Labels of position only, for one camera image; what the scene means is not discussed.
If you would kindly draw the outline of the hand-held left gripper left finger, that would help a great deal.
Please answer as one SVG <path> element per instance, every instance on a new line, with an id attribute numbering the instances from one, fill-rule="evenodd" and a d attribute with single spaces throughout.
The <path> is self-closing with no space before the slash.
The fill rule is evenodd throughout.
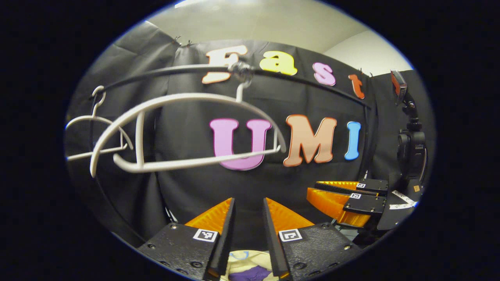
<path id="1" fill-rule="evenodd" d="M 181 276 L 216 281 L 227 271 L 235 212 L 235 199 L 226 199 L 186 224 L 168 224 L 139 252 Z"/>

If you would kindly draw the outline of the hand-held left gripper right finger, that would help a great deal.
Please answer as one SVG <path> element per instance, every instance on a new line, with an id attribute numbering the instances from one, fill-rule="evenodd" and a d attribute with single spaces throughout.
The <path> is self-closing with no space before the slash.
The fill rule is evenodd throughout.
<path id="1" fill-rule="evenodd" d="M 274 200 L 263 200 L 263 215 L 271 268 L 281 281 L 310 281 L 361 254 L 332 224 L 313 224 Z"/>

